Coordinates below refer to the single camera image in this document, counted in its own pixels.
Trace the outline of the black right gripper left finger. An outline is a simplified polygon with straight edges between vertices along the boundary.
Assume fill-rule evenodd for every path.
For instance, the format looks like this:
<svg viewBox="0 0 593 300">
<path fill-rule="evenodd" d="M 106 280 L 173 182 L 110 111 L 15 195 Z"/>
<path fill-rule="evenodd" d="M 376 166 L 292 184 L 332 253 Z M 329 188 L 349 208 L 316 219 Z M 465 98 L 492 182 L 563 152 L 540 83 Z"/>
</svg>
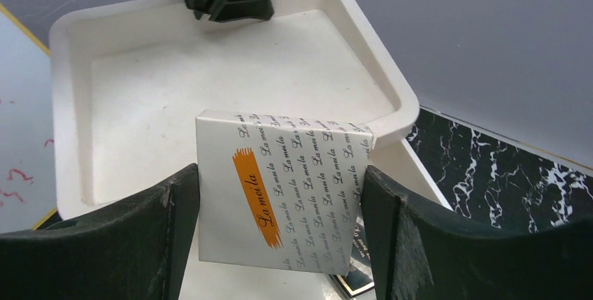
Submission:
<svg viewBox="0 0 593 300">
<path fill-rule="evenodd" d="M 190 164 L 46 229 L 1 235 L 2 299 L 177 299 L 200 208 Z"/>
</svg>

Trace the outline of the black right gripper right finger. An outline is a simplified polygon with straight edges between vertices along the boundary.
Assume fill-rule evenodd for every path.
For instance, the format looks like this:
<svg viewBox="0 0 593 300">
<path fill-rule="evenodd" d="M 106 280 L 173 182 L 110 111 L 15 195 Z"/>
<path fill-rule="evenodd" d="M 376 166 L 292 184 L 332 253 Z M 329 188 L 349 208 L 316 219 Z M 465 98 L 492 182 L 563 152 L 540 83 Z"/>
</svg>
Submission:
<svg viewBox="0 0 593 300">
<path fill-rule="evenodd" d="M 536 233 L 461 216 L 374 166 L 362 195 L 378 299 L 591 299 L 592 219 Z"/>
</svg>

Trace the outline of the white drawer organizer box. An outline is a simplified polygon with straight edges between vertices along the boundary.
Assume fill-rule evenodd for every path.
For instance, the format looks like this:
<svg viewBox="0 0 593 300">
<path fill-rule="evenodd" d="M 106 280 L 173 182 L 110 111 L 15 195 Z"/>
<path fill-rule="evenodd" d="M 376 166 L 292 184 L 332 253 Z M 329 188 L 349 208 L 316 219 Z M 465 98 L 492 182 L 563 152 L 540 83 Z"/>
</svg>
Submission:
<svg viewBox="0 0 593 300">
<path fill-rule="evenodd" d="M 183 0 L 77 10 L 49 33 L 57 209 L 83 215 L 197 159 L 206 109 L 364 123 L 371 162 L 449 203 L 405 135 L 417 97 L 355 0 L 271 0 L 266 22 L 198 20 Z"/>
</svg>

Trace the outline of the white Lameila makeup box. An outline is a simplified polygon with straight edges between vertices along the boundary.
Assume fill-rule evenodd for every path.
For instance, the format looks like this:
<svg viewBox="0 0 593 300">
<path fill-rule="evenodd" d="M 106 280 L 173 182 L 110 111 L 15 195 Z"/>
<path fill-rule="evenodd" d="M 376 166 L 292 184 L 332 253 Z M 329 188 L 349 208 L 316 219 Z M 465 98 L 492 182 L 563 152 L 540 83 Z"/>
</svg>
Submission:
<svg viewBox="0 0 593 300">
<path fill-rule="evenodd" d="M 201 261 L 348 273 L 368 127 L 206 110 L 196 135 Z"/>
</svg>

